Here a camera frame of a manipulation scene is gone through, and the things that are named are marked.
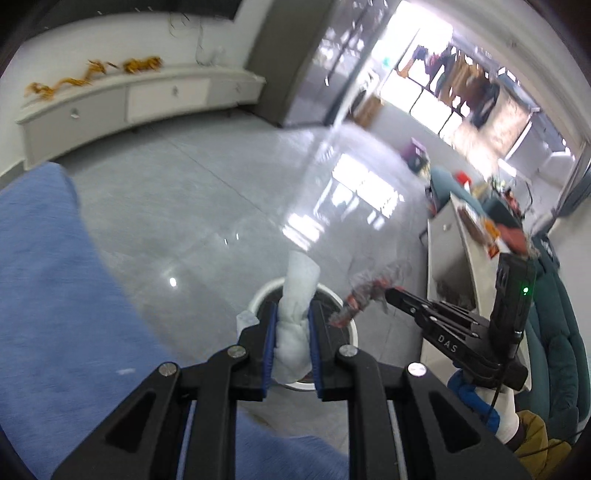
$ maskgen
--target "teal sofa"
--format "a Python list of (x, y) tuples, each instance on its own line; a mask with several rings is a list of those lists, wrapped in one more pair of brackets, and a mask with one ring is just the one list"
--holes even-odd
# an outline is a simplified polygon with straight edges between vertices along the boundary
[(532, 390), (516, 395), (515, 402), (518, 410), (538, 414), (551, 438), (574, 440), (591, 400), (587, 355), (550, 241), (546, 236), (533, 241), (541, 257), (525, 326)]
[(478, 215), (487, 216), (495, 223), (509, 228), (521, 228), (521, 224), (513, 217), (505, 201), (497, 194), (482, 199), (481, 203), (470, 195), (445, 168), (431, 167), (431, 192), (437, 211), (445, 207), (453, 193), (470, 205)]

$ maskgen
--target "yellow dragon decoration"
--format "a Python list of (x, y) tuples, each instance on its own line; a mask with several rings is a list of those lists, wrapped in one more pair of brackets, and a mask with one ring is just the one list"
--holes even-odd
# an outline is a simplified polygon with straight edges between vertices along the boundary
[[(34, 93), (39, 95), (39, 97), (43, 100), (52, 100), (56, 92), (64, 85), (69, 84), (77, 87), (81, 87), (84, 85), (90, 85), (91, 79), (94, 74), (101, 73), (103, 75), (107, 74), (107, 67), (113, 67), (119, 69), (119, 67), (109, 61), (102, 62), (100, 60), (89, 60), (88, 61), (88, 68), (86, 69), (86, 74), (82, 79), (75, 79), (71, 77), (62, 78), (59, 82), (57, 82), (53, 87), (49, 87), (47, 85), (43, 85), (42, 83), (33, 82), (30, 83), (27, 88), (25, 89), (25, 97)], [(121, 70), (125, 73), (129, 74), (136, 74), (139, 72), (144, 72), (146, 70), (159, 70), (162, 66), (162, 59), (160, 57), (147, 57), (143, 60), (137, 59), (130, 59), (123, 63), (121, 66)]]

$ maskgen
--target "metal screw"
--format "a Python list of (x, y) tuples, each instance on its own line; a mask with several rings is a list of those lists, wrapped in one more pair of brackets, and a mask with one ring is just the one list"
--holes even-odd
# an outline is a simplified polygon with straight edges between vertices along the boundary
[(230, 355), (232, 358), (240, 358), (246, 355), (246, 349), (240, 345), (232, 345), (228, 349), (228, 355)]
[(424, 374), (427, 373), (427, 367), (418, 362), (410, 364), (407, 368), (408, 373), (410, 373), (414, 377), (422, 377)]
[(158, 367), (158, 373), (163, 377), (170, 377), (177, 372), (177, 366), (172, 362), (166, 362)]
[(359, 352), (359, 350), (355, 345), (341, 345), (339, 348), (339, 353), (343, 356), (355, 356), (357, 355), (357, 352)]

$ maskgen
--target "cabinet drawer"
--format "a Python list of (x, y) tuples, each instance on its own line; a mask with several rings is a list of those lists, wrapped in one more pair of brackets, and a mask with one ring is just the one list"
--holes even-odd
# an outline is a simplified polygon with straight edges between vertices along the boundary
[(125, 128), (125, 88), (105, 90), (48, 110), (23, 125), (27, 168)]
[(147, 122), (177, 113), (205, 109), (209, 79), (181, 78), (129, 87), (127, 120)]
[(451, 202), (430, 222), (431, 238), (429, 241), (433, 256), (431, 275), (437, 282), (448, 277), (450, 270), (465, 259), (466, 253)]
[(217, 80), (209, 89), (207, 105), (224, 108), (241, 103), (256, 103), (263, 84), (254, 80)]
[(254, 80), (246, 80), (238, 82), (236, 92), (238, 94), (239, 103), (257, 103), (261, 95), (263, 83)]

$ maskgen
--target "blue gripper pad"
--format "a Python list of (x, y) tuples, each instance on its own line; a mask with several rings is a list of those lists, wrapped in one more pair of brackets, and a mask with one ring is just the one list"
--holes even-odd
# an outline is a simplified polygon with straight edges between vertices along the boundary
[(264, 397), (271, 385), (271, 371), (273, 370), (273, 357), (275, 352), (275, 327), (277, 326), (277, 303), (273, 304), (267, 334), (265, 335), (265, 346), (262, 354), (262, 390)]
[(320, 362), (320, 347), (318, 345), (318, 332), (314, 324), (312, 308), (308, 308), (308, 326), (310, 328), (310, 359), (312, 360), (312, 377), (318, 398), (322, 398), (322, 365)]

